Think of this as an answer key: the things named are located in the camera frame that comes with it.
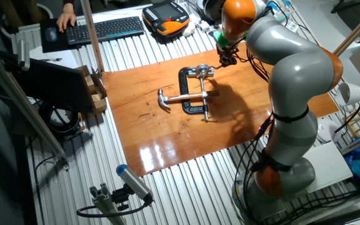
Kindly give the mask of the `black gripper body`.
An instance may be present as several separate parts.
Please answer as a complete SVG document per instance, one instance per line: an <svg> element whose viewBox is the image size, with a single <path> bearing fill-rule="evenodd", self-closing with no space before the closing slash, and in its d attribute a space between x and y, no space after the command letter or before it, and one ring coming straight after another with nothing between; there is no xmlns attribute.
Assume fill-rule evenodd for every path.
<svg viewBox="0 0 360 225"><path fill-rule="evenodd" d="M229 60L236 60L235 55L237 54L238 51L239 51L238 48L235 48L235 49L230 49L230 48L221 49L220 47L217 47L217 53L219 54L219 58L221 56L226 58L226 65L225 66L227 66L227 62Z"/></svg>

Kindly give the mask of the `person's bare hand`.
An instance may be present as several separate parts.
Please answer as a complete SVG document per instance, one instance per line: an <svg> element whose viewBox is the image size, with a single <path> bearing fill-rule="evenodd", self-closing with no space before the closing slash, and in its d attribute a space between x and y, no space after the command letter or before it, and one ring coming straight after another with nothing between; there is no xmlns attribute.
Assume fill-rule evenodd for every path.
<svg viewBox="0 0 360 225"><path fill-rule="evenodd" d="M74 27L76 15L74 13L74 4L71 2L64 3L63 12L57 19L57 27L60 33L63 33L68 26Z"/></svg>

